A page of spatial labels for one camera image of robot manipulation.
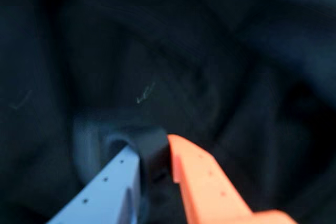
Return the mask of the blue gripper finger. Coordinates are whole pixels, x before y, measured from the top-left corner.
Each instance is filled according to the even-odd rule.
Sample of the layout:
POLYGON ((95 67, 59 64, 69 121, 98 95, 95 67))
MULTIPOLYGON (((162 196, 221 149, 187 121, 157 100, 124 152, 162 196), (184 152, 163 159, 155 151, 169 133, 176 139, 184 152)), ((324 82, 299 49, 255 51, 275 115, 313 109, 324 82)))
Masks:
POLYGON ((124 147, 48 223, 138 223, 140 158, 124 147))

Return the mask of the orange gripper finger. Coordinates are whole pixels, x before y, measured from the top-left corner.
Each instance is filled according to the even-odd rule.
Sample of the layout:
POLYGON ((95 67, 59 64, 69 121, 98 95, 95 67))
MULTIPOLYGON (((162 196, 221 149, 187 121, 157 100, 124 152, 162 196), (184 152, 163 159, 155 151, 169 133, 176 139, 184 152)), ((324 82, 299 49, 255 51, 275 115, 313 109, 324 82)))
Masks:
POLYGON ((216 159, 191 141, 168 135, 173 181, 188 223, 294 223, 278 210, 252 212, 216 159))

